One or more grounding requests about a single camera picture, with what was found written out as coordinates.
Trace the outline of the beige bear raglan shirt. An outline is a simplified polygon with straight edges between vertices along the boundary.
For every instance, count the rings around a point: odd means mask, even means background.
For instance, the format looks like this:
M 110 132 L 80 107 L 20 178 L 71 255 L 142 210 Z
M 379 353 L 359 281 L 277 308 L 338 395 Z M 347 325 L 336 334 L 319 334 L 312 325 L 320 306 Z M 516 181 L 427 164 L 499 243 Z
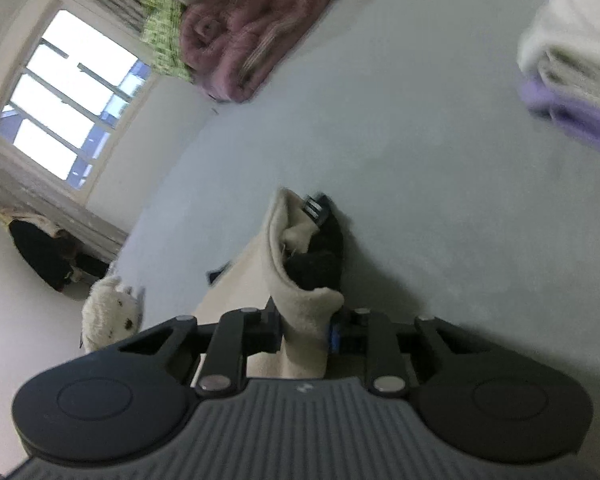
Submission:
M 262 308 L 273 301 L 283 319 L 276 353 L 247 359 L 254 378 L 317 379 L 325 376 L 329 320 L 344 303 L 328 287 L 301 289 L 284 270 L 284 251 L 305 254 L 318 226 L 302 211 L 303 200 L 288 188 L 273 195 L 262 229 L 211 285 L 194 311 L 200 324 L 219 322 L 231 310 Z

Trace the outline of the folded white purple clothes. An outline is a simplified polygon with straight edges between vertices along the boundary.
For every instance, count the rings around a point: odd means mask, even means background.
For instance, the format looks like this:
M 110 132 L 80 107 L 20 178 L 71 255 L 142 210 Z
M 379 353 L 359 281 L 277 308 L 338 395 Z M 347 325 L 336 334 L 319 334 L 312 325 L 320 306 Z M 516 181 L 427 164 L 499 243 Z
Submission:
M 600 0 L 545 0 L 517 63 L 528 110 L 600 152 Z

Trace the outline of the white plush dog toy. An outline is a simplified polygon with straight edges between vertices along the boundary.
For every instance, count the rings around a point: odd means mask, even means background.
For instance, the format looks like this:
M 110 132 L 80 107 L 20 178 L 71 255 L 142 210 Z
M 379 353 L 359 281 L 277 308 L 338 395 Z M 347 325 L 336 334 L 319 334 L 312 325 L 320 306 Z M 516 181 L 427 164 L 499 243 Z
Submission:
M 82 308 L 81 348 L 92 353 L 132 337 L 142 326 L 145 289 L 117 275 L 97 281 Z

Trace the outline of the dark jacket on rack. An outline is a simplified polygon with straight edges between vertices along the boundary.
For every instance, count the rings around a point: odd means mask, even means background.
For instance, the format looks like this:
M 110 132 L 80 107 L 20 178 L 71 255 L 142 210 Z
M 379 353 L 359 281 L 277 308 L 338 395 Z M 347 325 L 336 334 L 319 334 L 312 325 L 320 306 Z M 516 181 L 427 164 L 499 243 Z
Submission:
M 50 235 L 29 221 L 16 219 L 9 223 L 8 232 L 23 260 L 56 292 L 79 281 L 80 273 L 103 278 L 108 272 L 108 263 L 64 229 Z

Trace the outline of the grey bed sheet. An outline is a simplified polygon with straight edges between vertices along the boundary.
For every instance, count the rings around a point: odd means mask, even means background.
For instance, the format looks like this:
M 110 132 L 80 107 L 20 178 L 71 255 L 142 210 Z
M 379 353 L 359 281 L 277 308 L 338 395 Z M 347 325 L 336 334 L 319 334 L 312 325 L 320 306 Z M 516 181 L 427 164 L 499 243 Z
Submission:
M 520 33 L 543 0 L 337 0 L 249 103 L 221 105 L 119 257 L 147 324 L 193 311 L 278 188 L 346 230 L 349 304 L 437 315 L 577 377 L 600 472 L 600 154 L 530 115 Z

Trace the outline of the left grey curtain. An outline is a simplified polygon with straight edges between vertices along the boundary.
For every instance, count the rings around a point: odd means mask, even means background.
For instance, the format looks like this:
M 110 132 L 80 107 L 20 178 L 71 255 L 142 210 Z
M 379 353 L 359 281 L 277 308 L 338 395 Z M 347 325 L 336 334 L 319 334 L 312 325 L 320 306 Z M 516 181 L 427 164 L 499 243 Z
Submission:
M 0 154 L 0 208 L 30 211 L 69 231 L 105 261 L 117 259 L 126 233 Z

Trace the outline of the pink rolled quilt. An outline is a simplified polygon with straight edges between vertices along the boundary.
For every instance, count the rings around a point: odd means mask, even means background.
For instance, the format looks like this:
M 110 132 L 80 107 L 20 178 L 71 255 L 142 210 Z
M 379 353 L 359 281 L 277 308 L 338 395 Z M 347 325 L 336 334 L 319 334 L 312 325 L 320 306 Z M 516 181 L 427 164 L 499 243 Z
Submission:
M 181 57 L 215 101 L 248 101 L 332 0 L 196 0 L 184 11 Z

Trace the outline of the green patterned blanket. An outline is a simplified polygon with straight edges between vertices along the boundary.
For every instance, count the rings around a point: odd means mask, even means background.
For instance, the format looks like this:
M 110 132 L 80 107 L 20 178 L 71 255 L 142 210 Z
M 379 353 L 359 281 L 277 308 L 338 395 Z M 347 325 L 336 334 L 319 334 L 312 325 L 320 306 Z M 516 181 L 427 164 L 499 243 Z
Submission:
M 163 76 L 190 79 L 180 47 L 181 0 L 143 0 L 145 24 L 140 39 L 151 50 L 151 68 Z

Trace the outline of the window with white frame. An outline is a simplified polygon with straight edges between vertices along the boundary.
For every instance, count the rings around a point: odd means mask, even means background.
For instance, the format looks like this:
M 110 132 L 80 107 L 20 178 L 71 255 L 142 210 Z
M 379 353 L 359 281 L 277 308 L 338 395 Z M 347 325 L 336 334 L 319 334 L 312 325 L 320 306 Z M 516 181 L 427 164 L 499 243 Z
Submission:
M 0 155 L 85 203 L 152 78 L 147 48 L 91 3 L 27 0 L 0 39 Z

